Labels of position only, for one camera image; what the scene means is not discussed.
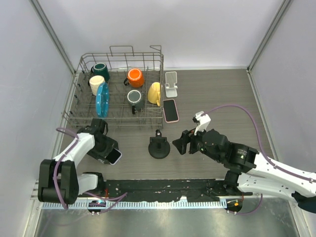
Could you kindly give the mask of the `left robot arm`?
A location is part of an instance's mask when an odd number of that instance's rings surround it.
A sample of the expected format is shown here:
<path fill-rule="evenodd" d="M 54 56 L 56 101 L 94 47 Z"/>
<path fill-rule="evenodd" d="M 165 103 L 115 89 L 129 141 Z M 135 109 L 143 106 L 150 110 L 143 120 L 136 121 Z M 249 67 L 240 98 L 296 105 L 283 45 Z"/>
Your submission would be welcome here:
<path fill-rule="evenodd" d="M 86 192 L 100 197 L 105 192 L 103 175 L 99 172 L 78 175 L 77 167 L 85 155 L 109 165 L 115 165 L 121 159 L 118 142 L 107 136 L 108 124 L 103 119 L 94 118 L 90 125 L 77 132 L 66 128 L 57 128 L 57 131 L 72 136 L 73 141 L 59 155 L 41 162 L 38 200 L 60 203 L 67 208 Z"/>

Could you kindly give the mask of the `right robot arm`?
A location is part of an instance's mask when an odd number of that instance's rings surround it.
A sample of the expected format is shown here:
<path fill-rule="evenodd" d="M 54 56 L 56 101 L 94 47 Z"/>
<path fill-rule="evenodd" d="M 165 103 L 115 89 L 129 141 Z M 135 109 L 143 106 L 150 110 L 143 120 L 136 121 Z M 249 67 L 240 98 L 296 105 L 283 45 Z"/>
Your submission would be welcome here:
<path fill-rule="evenodd" d="M 261 193 L 292 201 L 310 213 L 316 211 L 316 175 L 291 167 L 244 144 L 230 142 L 214 129 L 185 130 L 172 144 L 180 154 L 201 152 L 223 164 L 228 172 L 225 193 Z"/>

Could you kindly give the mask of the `black round-base phone stand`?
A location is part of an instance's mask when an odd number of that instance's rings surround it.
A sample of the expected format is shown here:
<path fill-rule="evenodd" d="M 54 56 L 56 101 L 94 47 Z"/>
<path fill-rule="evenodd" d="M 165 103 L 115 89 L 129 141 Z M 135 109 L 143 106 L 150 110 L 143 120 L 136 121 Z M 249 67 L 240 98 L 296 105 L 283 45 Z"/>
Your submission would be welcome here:
<path fill-rule="evenodd" d="M 148 145 L 149 154 L 155 159 L 166 158 L 170 153 L 170 144 L 167 137 L 162 136 L 159 129 L 156 130 L 155 137 L 150 137 Z"/>

